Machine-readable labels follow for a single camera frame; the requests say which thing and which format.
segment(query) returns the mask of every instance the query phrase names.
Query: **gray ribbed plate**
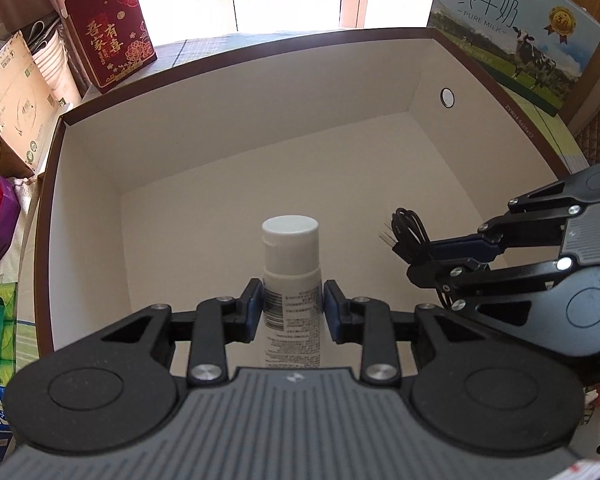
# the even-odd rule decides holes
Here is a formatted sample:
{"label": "gray ribbed plate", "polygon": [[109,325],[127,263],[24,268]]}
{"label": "gray ribbed plate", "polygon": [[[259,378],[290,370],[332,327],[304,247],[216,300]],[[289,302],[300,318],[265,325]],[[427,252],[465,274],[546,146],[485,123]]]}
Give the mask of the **gray ribbed plate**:
{"label": "gray ribbed plate", "polygon": [[567,220],[560,254],[572,254],[581,265],[600,265],[600,203]]}
{"label": "gray ribbed plate", "polygon": [[135,446],[91,457],[23,447],[0,480],[545,480],[575,460],[567,449],[508,460],[456,449],[423,430],[396,391],[348,369],[247,368],[191,392]]}

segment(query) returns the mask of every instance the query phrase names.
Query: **white bottle cap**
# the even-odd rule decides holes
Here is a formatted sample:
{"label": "white bottle cap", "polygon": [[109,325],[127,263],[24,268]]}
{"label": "white bottle cap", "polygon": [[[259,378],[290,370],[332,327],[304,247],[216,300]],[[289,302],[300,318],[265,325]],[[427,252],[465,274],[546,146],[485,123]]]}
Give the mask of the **white bottle cap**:
{"label": "white bottle cap", "polygon": [[269,218],[262,224],[262,241],[268,272],[299,276],[320,266],[318,222],[309,216]]}

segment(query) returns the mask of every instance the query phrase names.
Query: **white bottle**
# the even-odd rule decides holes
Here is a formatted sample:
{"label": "white bottle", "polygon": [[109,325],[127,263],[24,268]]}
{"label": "white bottle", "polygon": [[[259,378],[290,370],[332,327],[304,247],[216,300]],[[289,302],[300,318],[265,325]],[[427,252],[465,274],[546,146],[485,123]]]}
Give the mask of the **white bottle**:
{"label": "white bottle", "polygon": [[264,358],[269,368],[320,366],[322,275],[318,222],[277,216],[262,224],[265,245]]}

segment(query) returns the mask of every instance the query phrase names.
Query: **cow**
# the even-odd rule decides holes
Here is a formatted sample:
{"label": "cow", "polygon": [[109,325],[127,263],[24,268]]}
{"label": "cow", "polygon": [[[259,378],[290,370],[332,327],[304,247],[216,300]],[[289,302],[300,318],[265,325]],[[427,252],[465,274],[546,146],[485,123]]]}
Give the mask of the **cow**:
{"label": "cow", "polygon": [[514,56],[516,69],[512,77],[513,79],[517,78],[522,69],[526,67],[531,72],[530,75],[536,80],[531,89],[533,90],[537,86],[542,88],[555,70],[555,61],[531,44],[531,41],[534,41],[535,38],[530,36],[526,30],[517,27],[513,27],[513,30],[518,35],[518,44]]}
{"label": "cow", "polygon": [[460,48],[466,50],[469,46],[471,46],[471,39],[466,36],[463,36],[462,40],[460,40]]}

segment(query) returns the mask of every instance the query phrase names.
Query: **metal screw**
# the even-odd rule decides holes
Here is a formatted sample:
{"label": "metal screw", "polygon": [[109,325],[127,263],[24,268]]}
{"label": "metal screw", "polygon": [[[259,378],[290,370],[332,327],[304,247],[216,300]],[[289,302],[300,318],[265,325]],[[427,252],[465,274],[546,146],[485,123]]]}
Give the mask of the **metal screw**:
{"label": "metal screw", "polygon": [[368,366],[366,368],[366,374],[376,381],[388,381],[394,378],[398,373],[395,366],[391,366],[385,363],[378,363],[375,365]]}
{"label": "metal screw", "polygon": [[217,365],[196,365],[191,369],[191,375],[199,381],[215,381],[222,375],[222,368]]}
{"label": "metal screw", "polygon": [[571,258],[569,258],[568,256],[565,256],[564,258],[560,258],[555,263],[555,266],[557,267],[558,270],[567,270],[572,265],[573,265],[573,260]]}
{"label": "metal screw", "polygon": [[451,305],[451,310],[462,310],[462,309],[464,309],[465,305],[466,305],[465,300],[457,300],[454,302],[453,305]]}

